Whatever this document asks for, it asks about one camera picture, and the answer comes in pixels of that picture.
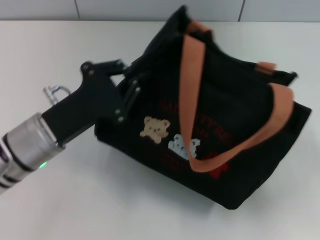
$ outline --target white bear figure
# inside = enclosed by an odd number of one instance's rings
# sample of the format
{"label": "white bear figure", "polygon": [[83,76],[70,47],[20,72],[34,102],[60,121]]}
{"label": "white bear figure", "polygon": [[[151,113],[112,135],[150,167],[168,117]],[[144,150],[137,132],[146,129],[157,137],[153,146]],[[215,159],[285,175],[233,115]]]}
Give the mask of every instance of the white bear figure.
{"label": "white bear figure", "polygon": [[[197,150],[197,146],[200,145],[200,140],[199,139],[191,139],[190,142],[190,152],[192,157],[196,157],[196,150]],[[178,154],[180,157],[184,158],[185,160],[189,160],[189,156],[188,156],[188,151],[185,147],[183,138],[180,134],[176,134],[174,136],[173,141],[169,141],[168,144],[168,148],[170,150],[172,150],[174,153]]]}

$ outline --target white table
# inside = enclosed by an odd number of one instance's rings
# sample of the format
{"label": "white table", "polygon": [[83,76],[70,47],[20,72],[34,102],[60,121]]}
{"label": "white table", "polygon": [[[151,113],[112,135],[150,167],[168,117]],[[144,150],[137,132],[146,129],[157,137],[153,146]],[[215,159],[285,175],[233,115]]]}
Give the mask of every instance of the white table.
{"label": "white table", "polygon": [[[42,88],[81,83],[80,65],[139,57],[160,22],[0,22],[0,133],[50,107]],[[237,210],[98,142],[93,128],[0,196],[3,240],[318,240],[320,24],[208,23],[228,54],[296,71],[313,109],[274,174]]]}

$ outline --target black fabric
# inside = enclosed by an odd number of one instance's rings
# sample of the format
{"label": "black fabric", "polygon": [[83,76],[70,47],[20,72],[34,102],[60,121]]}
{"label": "black fabric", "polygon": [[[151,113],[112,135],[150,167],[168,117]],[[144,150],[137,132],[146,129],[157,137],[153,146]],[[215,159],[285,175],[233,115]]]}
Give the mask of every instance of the black fabric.
{"label": "black fabric", "polygon": [[[119,92],[125,93],[132,78],[148,74],[139,83],[141,94],[128,121],[114,126],[100,119],[95,134],[100,141],[140,163],[227,209],[236,209],[272,174],[294,144],[311,110],[294,103],[292,116],[279,133],[215,170],[192,171],[188,160],[169,149],[170,141],[180,134],[179,74],[183,34],[189,22],[185,7],[172,15],[118,85]],[[197,158],[207,159],[231,149],[260,129],[273,108],[273,91],[268,83],[287,86],[297,74],[276,71],[269,76],[256,72],[255,63],[227,56],[203,33],[192,36],[206,43],[192,138],[200,140],[195,151]],[[140,136],[147,116],[170,122],[168,136],[159,144]]]}

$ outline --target green led light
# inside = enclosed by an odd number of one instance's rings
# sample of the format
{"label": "green led light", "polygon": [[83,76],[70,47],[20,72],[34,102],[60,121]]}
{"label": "green led light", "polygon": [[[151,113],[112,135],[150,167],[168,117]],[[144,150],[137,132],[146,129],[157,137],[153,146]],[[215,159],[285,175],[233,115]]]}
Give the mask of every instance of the green led light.
{"label": "green led light", "polygon": [[39,168],[43,168],[45,165],[47,165],[47,161],[42,163],[41,166]]}

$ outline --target black tote bag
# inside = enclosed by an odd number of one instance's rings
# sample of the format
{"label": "black tote bag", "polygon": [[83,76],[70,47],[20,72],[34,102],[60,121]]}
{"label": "black tote bag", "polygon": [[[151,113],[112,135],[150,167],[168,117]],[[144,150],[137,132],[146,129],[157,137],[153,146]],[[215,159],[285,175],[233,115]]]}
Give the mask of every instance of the black tote bag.
{"label": "black tote bag", "polygon": [[311,110],[287,88],[296,73],[232,58],[211,31],[176,11],[129,67],[141,93],[121,126],[100,119],[98,140],[227,209],[273,173]]}

